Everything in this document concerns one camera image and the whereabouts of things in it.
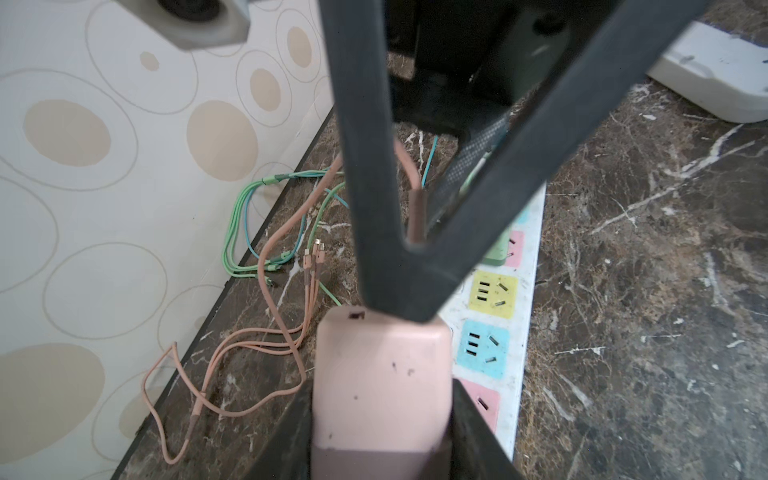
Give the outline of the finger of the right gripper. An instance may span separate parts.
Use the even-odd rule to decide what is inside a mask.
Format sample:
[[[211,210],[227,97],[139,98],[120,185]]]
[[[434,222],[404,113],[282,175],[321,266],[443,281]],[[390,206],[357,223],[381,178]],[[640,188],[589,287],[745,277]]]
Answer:
[[[533,194],[707,7],[614,1],[613,13],[549,86],[466,141],[427,189],[407,239],[401,219],[390,78],[413,60],[387,46],[386,1],[320,5],[351,206],[359,290],[376,311],[430,320]]]

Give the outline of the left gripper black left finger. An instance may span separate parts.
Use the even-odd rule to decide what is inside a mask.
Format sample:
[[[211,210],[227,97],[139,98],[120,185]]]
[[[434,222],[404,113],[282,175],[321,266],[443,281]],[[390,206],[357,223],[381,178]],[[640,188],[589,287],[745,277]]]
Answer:
[[[311,478],[312,393],[312,383],[305,382],[243,479]]]

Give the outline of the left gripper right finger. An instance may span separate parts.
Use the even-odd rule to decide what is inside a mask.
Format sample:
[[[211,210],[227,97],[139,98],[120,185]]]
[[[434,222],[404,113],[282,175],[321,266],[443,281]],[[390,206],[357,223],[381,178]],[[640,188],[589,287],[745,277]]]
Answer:
[[[450,479],[522,480],[458,379],[452,381],[452,402]]]

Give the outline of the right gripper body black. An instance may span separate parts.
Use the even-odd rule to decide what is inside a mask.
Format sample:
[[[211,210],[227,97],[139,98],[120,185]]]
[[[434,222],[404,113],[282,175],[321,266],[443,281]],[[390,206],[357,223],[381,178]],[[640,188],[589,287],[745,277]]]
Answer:
[[[613,13],[614,1],[386,1],[390,52],[413,60],[390,78],[395,121],[460,141],[549,86]]]

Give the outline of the white multicolour power strip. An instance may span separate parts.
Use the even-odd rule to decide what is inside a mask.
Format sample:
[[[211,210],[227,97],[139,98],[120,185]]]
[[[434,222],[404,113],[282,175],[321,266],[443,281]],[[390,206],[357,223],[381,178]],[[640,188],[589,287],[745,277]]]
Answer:
[[[440,310],[452,332],[453,375],[508,458],[514,457],[546,188],[503,232],[504,265],[482,260]]]

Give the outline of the pink charger plug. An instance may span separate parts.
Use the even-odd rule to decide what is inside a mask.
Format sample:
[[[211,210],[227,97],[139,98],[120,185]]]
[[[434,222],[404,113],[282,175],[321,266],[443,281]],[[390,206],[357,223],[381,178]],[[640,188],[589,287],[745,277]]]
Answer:
[[[448,478],[451,340],[438,317],[330,309],[316,337],[312,478]]]

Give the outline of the light green charger plug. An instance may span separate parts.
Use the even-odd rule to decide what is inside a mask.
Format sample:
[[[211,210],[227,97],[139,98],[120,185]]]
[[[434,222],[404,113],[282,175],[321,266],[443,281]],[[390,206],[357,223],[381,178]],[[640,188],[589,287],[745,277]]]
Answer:
[[[503,232],[483,256],[482,263],[490,266],[504,265],[508,255],[509,233]]]

